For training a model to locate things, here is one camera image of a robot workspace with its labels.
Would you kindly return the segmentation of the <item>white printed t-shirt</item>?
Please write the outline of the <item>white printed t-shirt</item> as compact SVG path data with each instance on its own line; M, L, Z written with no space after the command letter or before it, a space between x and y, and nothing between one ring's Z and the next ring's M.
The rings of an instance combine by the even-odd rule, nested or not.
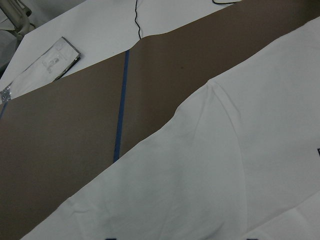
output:
M317 240L320 20L191 94L27 240Z

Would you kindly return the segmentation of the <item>white foil-edged package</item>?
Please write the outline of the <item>white foil-edged package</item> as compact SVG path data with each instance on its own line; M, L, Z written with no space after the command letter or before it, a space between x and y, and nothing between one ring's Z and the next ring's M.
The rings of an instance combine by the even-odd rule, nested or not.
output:
M0 91L0 102L5 104L60 79L80 58L81 53L62 36Z

